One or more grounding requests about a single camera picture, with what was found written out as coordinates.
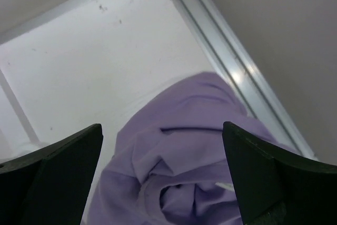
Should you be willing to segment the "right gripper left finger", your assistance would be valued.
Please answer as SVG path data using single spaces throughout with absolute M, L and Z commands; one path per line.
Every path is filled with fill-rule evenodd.
M 80 224 L 102 148 L 93 124 L 1 162 L 1 224 Z

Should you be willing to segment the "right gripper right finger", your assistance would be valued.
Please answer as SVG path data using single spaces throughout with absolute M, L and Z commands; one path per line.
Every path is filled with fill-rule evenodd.
M 244 224 L 336 224 L 336 166 L 224 122 L 223 145 Z

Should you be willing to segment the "purple t shirt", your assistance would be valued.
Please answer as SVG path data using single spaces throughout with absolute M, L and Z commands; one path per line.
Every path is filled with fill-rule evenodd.
M 222 140 L 223 123 L 280 145 L 249 117 L 230 86 L 202 72 L 170 86 L 119 131 L 87 224 L 241 224 Z

